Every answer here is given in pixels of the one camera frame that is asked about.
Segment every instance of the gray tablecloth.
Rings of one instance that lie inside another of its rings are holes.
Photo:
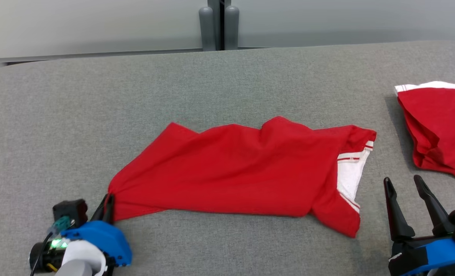
[[[115,275],[386,275],[391,177],[417,235],[431,234],[419,173],[447,211],[455,178],[420,171],[393,93],[398,84],[455,83],[455,42],[402,42],[79,58],[0,69],[0,275],[29,273],[52,206],[84,198],[89,213],[111,178],[175,121],[195,131],[260,127],[282,115],[311,128],[377,131],[350,239],[305,218],[166,211],[117,223],[134,253]]]

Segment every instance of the red cloth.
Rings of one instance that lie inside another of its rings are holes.
[[[337,191],[340,153],[361,152],[375,131],[322,130],[275,117],[261,129],[168,127],[113,178],[115,219],[167,209],[286,215],[309,212],[355,237],[360,217]]]
[[[455,175],[455,84],[399,87],[398,101],[414,141],[414,163]]]

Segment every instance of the black cable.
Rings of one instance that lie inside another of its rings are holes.
[[[38,261],[40,260],[40,258],[43,255],[43,250],[45,250],[45,247],[47,246],[48,239],[50,239],[50,237],[52,237],[52,235],[53,235],[52,232],[48,233],[47,237],[43,240],[43,245],[40,248],[40,253],[38,253],[38,256],[36,257],[35,264],[33,264],[33,269],[31,269],[30,276],[35,275],[36,265],[38,264]]]

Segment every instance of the crumpled red cloth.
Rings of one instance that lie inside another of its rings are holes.
[[[212,213],[313,213],[355,237],[360,217],[337,190],[337,159],[361,152],[373,130],[312,130],[283,117],[261,129],[241,125],[201,133],[171,123],[110,183],[115,220],[168,209]]]
[[[395,87],[413,138],[416,166],[455,175],[455,84]]]

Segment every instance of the green light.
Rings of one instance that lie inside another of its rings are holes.
[[[57,245],[61,242],[62,239],[56,239],[53,240],[52,243],[50,244],[51,247],[56,248]]]

